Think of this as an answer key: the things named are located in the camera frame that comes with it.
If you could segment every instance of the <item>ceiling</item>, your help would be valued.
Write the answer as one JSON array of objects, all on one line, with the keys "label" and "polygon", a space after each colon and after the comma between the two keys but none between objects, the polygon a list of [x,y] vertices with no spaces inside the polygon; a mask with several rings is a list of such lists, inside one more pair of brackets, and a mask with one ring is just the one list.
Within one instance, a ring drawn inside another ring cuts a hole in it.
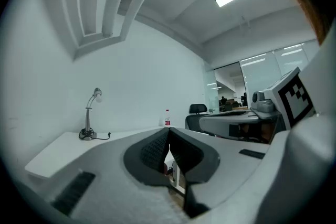
[{"label": "ceiling", "polygon": [[145,0],[142,9],[146,16],[149,10],[159,14],[161,23],[175,26],[176,32],[200,45],[250,20],[296,5],[296,0],[235,0],[220,8],[215,0]]},{"label": "ceiling", "polygon": [[239,62],[233,63],[232,65],[228,65],[228,66],[218,68],[216,70],[217,70],[217,72],[222,74],[223,77],[227,77],[227,76],[229,76],[231,78],[240,77],[240,76],[243,77],[242,69],[240,67]]},{"label": "ceiling", "polygon": [[[177,40],[201,57],[203,43],[250,20],[295,6],[295,0],[44,0],[59,37],[77,59],[123,42],[134,20]],[[117,15],[124,15],[119,29]]]},{"label": "ceiling", "polygon": [[229,87],[226,87],[224,84],[220,83],[219,81],[217,81],[217,86],[218,87],[221,87],[219,90],[218,90],[218,94],[220,91],[226,91],[226,92],[232,92],[234,93],[233,90],[231,90]]}]

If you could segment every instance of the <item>plastic bottle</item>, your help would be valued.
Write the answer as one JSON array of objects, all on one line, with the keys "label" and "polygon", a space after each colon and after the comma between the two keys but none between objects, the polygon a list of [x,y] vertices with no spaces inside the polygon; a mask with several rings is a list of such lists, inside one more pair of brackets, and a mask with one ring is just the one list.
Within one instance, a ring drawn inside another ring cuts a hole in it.
[{"label": "plastic bottle", "polygon": [[164,121],[166,126],[170,126],[169,109],[166,110],[166,118]]}]

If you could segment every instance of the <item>black vent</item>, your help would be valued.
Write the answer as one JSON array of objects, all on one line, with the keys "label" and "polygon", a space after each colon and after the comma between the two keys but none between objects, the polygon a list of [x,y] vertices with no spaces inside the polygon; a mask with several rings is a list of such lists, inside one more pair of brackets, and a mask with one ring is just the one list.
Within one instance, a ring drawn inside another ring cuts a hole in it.
[{"label": "black vent", "polygon": [[160,173],[164,172],[164,160],[169,151],[168,132],[163,133],[140,151],[140,160],[144,165]]},{"label": "black vent", "polygon": [[203,159],[203,151],[174,132],[169,136],[170,150],[183,174],[197,166]]},{"label": "black vent", "polygon": [[82,172],[57,196],[51,205],[65,215],[69,215],[96,176]]}]

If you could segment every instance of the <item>floor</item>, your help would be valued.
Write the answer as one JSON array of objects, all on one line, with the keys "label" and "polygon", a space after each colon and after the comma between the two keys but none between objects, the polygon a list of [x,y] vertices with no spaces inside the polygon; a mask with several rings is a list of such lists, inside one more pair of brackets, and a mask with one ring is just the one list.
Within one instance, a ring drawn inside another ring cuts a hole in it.
[{"label": "floor", "polygon": [[[185,189],[185,178],[182,174],[180,174],[179,185]],[[169,194],[171,195],[172,199],[177,203],[177,205],[183,209],[184,196],[182,196],[178,191],[175,191],[174,189],[170,189]]]}]

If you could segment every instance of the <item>desk lamp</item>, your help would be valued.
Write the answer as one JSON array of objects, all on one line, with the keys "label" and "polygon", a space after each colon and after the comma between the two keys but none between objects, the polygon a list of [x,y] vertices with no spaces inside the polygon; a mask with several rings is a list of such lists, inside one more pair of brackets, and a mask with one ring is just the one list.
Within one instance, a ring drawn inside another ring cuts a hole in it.
[{"label": "desk lamp", "polygon": [[101,96],[102,96],[101,90],[99,88],[95,88],[95,91],[93,92],[93,95],[89,99],[89,102],[86,106],[85,129],[82,129],[79,133],[79,139],[81,140],[93,140],[97,138],[97,133],[94,132],[93,129],[90,127],[90,110],[92,110],[91,106],[94,100],[96,100],[98,103],[101,103],[102,101]]}]

